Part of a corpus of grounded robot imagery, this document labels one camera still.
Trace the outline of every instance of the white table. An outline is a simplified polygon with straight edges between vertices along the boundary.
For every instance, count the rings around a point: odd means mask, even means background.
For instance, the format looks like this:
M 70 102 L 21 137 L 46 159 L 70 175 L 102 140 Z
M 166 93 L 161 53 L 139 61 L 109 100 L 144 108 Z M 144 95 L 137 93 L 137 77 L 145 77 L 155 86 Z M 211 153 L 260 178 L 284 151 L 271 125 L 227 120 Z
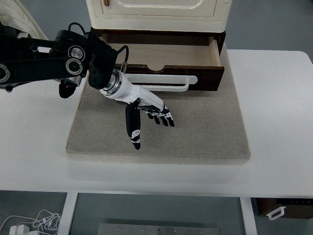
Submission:
M 0 189 L 313 197 L 313 65 L 296 51 L 228 50 L 251 150 L 244 165 L 114 164 L 70 160 L 69 99 L 43 81 L 0 92 Z

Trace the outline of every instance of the metal plate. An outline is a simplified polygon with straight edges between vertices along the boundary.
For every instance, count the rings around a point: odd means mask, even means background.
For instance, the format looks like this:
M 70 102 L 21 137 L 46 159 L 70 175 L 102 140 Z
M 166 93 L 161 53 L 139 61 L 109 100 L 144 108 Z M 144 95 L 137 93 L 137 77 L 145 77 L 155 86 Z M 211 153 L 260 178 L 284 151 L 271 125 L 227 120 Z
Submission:
M 98 235 L 220 235 L 220 230 L 209 228 L 102 223 L 99 225 Z

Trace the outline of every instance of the black cable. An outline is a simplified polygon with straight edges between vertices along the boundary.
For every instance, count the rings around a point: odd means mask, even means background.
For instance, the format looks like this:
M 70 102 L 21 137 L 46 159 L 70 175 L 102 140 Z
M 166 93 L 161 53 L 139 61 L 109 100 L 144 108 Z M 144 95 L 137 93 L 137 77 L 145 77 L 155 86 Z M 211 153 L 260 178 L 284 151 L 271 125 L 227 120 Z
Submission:
M 124 61 L 127 62 L 128 61 L 128 56 L 129 56 L 129 48 L 128 48 L 127 45 L 122 46 L 121 49 L 117 51 L 117 53 L 119 54 L 119 53 L 121 53 L 125 49 L 126 49 L 126 56 L 125 56 L 125 60 Z
M 74 25 L 74 24 L 78 25 L 81 28 L 83 34 L 85 35 L 86 32 L 85 32 L 84 28 L 81 26 L 81 24 L 79 24 L 77 22 L 70 23 L 69 26 L 68 26 L 68 30 L 70 31 L 71 26 Z

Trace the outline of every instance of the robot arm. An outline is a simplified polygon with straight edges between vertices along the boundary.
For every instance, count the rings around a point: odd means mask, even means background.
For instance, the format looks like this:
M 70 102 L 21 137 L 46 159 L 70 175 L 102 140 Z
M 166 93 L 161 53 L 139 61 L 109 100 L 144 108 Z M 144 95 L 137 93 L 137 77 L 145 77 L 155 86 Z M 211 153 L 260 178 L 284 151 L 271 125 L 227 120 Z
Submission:
M 140 148 L 140 109 L 156 124 L 160 124 L 159 117 L 165 126 L 175 126 L 170 111 L 162 99 L 152 92 L 134 85 L 121 71 L 113 70 L 110 82 L 100 90 L 101 94 L 109 99 L 127 103 L 125 110 L 126 128 L 135 149 Z
M 90 86 L 107 98 L 128 104 L 127 133 L 136 149 L 140 148 L 140 109 L 157 124 L 161 118 L 165 126 L 174 126 L 162 99 L 132 84 L 123 72 L 114 69 L 118 54 L 127 47 L 116 51 L 95 34 L 85 33 L 80 25 L 84 35 L 72 32 L 72 24 L 68 30 L 59 31 L 55 41 L 18 39 L 0 32 L 0 89 L 11 92 L 25 83 L 54 79 L 61 82 L 60 96 L 68 98 L 89 70 Z

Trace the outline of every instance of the felt pad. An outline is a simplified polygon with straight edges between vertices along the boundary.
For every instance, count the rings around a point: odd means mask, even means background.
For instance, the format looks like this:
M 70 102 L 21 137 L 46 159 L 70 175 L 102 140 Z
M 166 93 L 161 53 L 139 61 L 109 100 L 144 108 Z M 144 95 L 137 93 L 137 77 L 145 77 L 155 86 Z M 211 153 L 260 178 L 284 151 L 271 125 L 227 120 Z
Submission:
M 87 83 L 67 141 L 70 158 L 153 164 L 242 164 L 250 150 L 229 65 L 217 92 L 155 92 L 172 113 L 175 127 L 156 125 L 141 111 L 141 149 L 126 132 L 125 107 Z

